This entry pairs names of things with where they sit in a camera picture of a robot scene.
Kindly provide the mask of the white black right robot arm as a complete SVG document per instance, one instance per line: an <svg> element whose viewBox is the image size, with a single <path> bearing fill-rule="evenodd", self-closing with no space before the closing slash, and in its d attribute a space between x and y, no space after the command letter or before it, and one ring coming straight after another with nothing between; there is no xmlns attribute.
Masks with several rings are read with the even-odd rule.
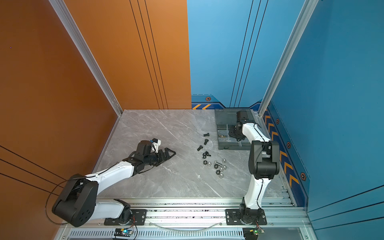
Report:
<svg viewBox="0 0 384 240"><path fill-rule="evenodd" d="M245 225L266 225L262 200L269 183L280 172L280 145L264 135L257 123L243 120L231 128L230 136L237 141L248 139L251 144L248 160L251 181L237 218Z"/></svg>

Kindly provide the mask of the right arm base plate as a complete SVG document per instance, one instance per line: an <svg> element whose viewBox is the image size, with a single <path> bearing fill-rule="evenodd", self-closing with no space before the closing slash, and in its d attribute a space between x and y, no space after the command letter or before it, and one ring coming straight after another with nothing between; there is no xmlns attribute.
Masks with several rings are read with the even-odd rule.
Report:
<svg viewBox="0 0 384 240"><path fill-rule="evenodd" d="M267 217L263 209L248 210L241 212L240 209L226 209L226 223L229 226L249 225L266 226Z"/></svg>

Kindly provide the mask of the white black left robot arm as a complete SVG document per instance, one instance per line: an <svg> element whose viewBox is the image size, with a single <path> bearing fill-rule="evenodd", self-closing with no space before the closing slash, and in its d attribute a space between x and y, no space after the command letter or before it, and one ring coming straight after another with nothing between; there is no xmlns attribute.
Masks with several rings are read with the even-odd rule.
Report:
<svg viewBox="0 0 384 240"><path fill-rule="evenodd" d="M144 155L133 152L105 170L86 176L73 175L53 204L52 213L74 227L98 219L111 219L119 225L131 224L133 213L129 203L121 199L101 201L98 195L114 184L144 173L145 166L157 167L175 155L169 148Z"/></svg>

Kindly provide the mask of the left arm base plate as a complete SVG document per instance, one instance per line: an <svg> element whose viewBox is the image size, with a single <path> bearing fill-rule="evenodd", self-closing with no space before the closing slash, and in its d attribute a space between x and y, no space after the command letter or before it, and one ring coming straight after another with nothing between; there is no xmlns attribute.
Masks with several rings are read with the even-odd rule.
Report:
<svg viewBox="0 0 384 240"><path fill-rule="evenodd" d="M123 211L117 219L107 218L104 221L105 226L143 226L147 217L146 209L130 209Z"/></svg>

